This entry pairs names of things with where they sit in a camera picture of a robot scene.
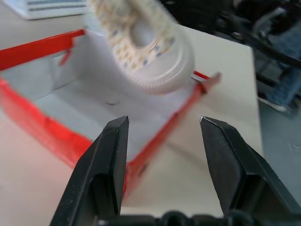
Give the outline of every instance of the table surface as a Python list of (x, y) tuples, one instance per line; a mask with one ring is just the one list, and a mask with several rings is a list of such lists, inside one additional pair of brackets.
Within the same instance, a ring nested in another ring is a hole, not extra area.
[[(0, 49), (83, 26), (80, 16), (25, 22), (0, 3)], [(193, 107), (161, 148), (122, 213), (161, 216), (222, 210), (210, 179), (199, 120), (235, 126), (262, 154), (253, 55), (249, 47), (183, 28), (196, 51), (196, 69), (223, 73), (222, 82)], [(0, 110), (0, 225), (49, 225), (72, 169), (27, 135)]]

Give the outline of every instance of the jeans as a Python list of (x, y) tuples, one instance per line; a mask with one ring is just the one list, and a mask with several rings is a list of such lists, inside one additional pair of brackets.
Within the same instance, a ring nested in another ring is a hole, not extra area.
[(267, 94), (267, 98), (274, 104), (288, 106), (300, 90), (301, 69), (292, 68), (280, 83)]

